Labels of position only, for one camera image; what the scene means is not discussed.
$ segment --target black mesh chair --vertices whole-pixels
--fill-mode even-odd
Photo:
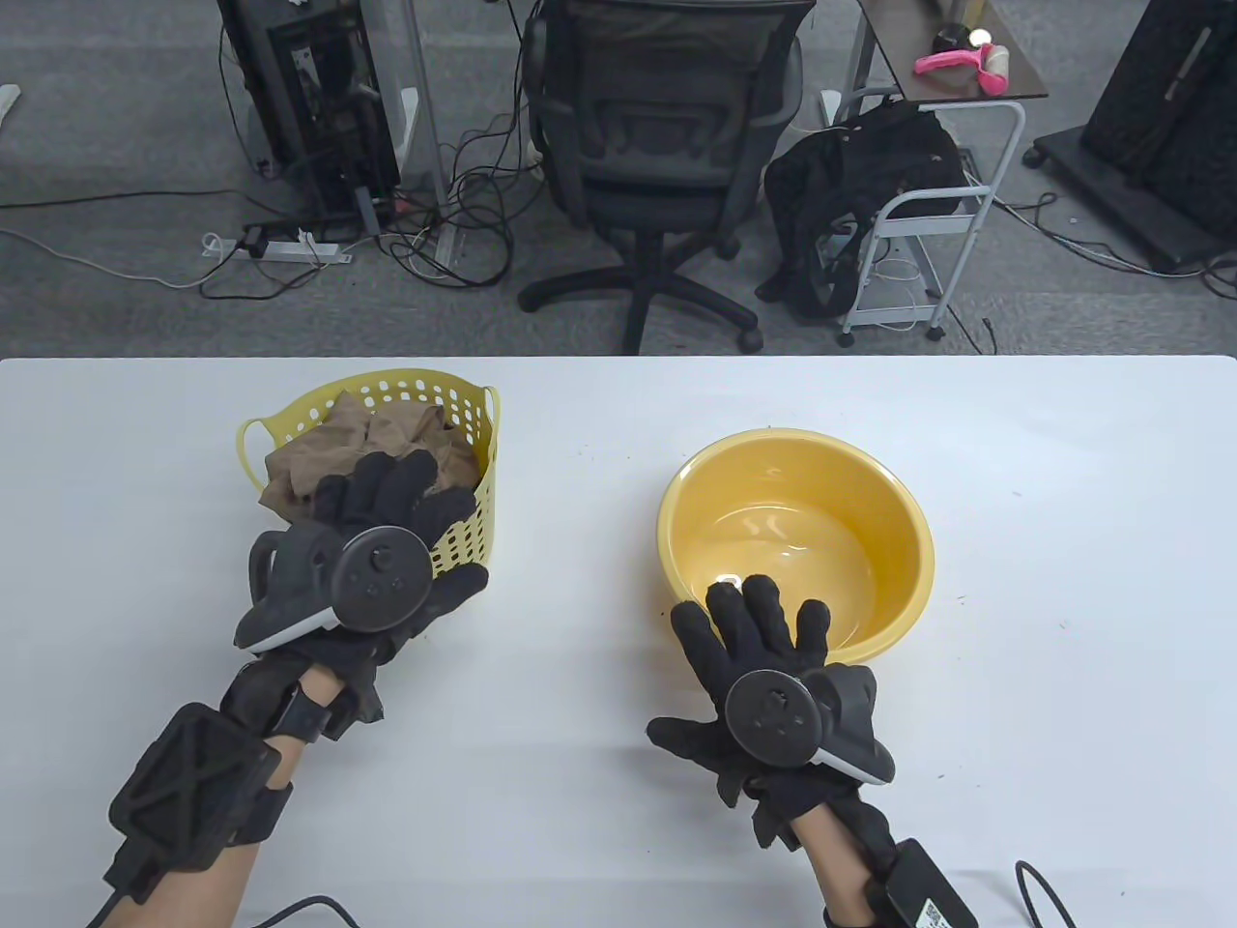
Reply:
[[[521,309],[631,291],[622,350],[638,354],[649,302],[663,294],[738,327],[740,350],[763,348],[755,313],[675,270],[708,247],[725,260],[738,254],[735,228],[799,111],[795,31],[813,5],[546,0],[524,31],[533,142],[558,207],[623,261],[533,283]],[[667,249],[675,234],[688,238]]]

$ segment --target brown cloth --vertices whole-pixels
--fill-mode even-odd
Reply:
[[[447,428],[442,406],[419,402],[382,403],[372,413],[346,390],[317,428],[266,455],[267,485],[259,500],[292,522],[313,515],[313,491],[330,474],[348,476],[371,452],[403,458],[421,448],[438,460],[430,492],[449,486],[476,489],[481,481],[473,445],[461,428]]]

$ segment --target yellow basket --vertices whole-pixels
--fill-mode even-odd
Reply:
[[[494,541],[494,479],[499,459],[499,391],[479,387],[452,374],[437,370],[380,370],[336,380],[293,400],[282,412],[250,419],[236,432],[236,455],[259,490],[263,483],[254,473],[245,452],[245,436],[261,423],[280,448],[314,428],[325,417],[335,397],[348,390],[371,410],[390,402],[429,402],[444,407],[447,421],[463,428],[481,469],[476,488],[476,512],[466,522],[452,526],[432,552],[434,575],[459,564],[484,564],[490,559]]]

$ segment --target floor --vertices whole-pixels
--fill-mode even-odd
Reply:
[[[531,0],[516,0],[524,11]],[[1028,137],[1084,122],[1144,7],[1144,0],[1003,0],[1001,9],[1053,97],[1028,105]],[[840,80],[857,17],[850,0],[821,0],[800,31],[809,90]],[[510,110],[516,41],[502,5],[419,0],[434,103],[444,140]],[[0,83],[24,95],[0,129],[0,203],[136,189],[241,187],[276,198],[246,170],[219,88],[219,16],[209,0],[0,0]],[[815,94],[798,124],[819,126]],[[960,136],[991,170],[999,131],[959,120]],[[1033,200],[1051,178],[1016,166],[1004,195]],[[130,199],[0,212],[0,226],[131,273],[189,281],[209,269],[204,233],[235,235],[256,210],[235,197]],[[1080,238],[1121,239],[1086,207],[1063,200],[1047,221]],[[699,281],[752,303],[777,262],[762,210],[741,230],[731,264],[701,256]],[[0,356],[31,355],[445,355],[607,354],[622,309],[614,299],[560,304],[537,316],[515,307],[524,283],[607,264],[606,246],[573,231],[542,198],[516,225],[510,276],[479,292],[443,292],[365,245],[348,269],[270,302],[205,302],[120,281],[0,236]],[[461,262],[480,270],[492,246],[465,236]],[[941,254],[948,260],[948,252]],[[250,265],[216,281],[268,292]],[[1094,267],[1004,215],[991,219],[955,306],[985,351],[987,317],[1003,353],[1209,353],[1237,350],[1237,307],[1197,281],[1162,281]],[[757,306],[767,353],[834,354],[829,329],[803,328],[781,307]],[[732,333],[711,319],[654,306],[647,354],[729,354]],[[852,351],[969,353],[950,325],[863,329]]]

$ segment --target forearm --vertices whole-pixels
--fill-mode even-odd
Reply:
[[[332,673],[312,667],[301,678],[306,695],[319,705],[329,705],[343,689]],[[306,744],[281,735],[267,740],[280,752],[280,766],[267,781],[271,789],[292,782]],[[103,923],[103,928],[230,928],[249,885],[257,844],[229,848],[209,870],[200,874],[168,874],[155,887],[145,904],[122,900]]]
[[[825,897],[829,918],[840,928],[866,928],[876,922],[865,887],[872,879],[855,839],[824,806],[790,823]]]

